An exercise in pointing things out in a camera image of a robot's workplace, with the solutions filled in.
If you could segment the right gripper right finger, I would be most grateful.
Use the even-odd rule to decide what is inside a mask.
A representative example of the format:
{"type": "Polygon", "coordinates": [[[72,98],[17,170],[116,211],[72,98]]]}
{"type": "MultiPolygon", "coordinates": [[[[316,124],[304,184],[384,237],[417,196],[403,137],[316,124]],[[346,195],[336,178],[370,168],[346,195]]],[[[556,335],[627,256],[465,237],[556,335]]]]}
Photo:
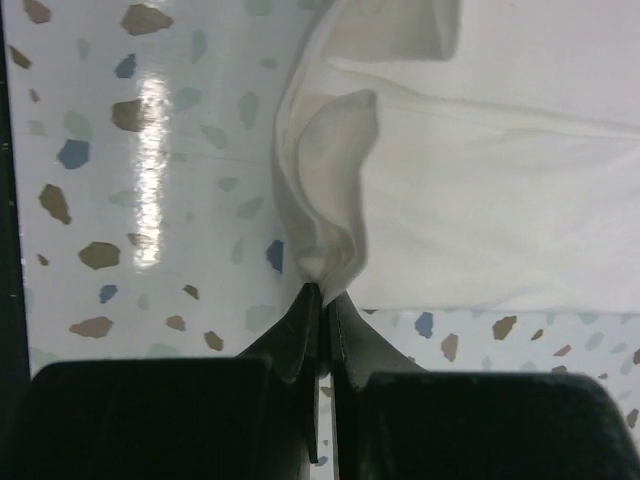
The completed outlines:
{"type": "Polygon", "coordinates": [[[340,479],[635,479],[611,397],[560,373],[428,371],[362,318],[327,308],[340,479]]]}

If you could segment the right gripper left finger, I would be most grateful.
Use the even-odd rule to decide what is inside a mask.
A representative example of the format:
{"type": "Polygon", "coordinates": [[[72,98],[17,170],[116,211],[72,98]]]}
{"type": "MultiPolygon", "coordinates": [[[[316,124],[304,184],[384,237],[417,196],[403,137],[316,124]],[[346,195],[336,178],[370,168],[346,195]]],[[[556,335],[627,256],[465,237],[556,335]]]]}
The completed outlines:
{"type": "Polygon", "coordinates": [[[74,361],[32,380],[16,479],[305,479],[317,454],[320,293],[234,357],[74,361]]]}

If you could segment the white t shirt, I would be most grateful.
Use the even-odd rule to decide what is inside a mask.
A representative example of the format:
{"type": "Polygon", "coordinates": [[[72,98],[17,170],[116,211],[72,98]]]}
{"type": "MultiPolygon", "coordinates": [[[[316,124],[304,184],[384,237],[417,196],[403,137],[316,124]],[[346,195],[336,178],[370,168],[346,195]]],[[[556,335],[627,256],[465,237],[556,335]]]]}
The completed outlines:
{"type": "Polygon", "coordinates": [[[635,1],[333,1],[273,146],[326,301],[639,309],[635,1]]]}

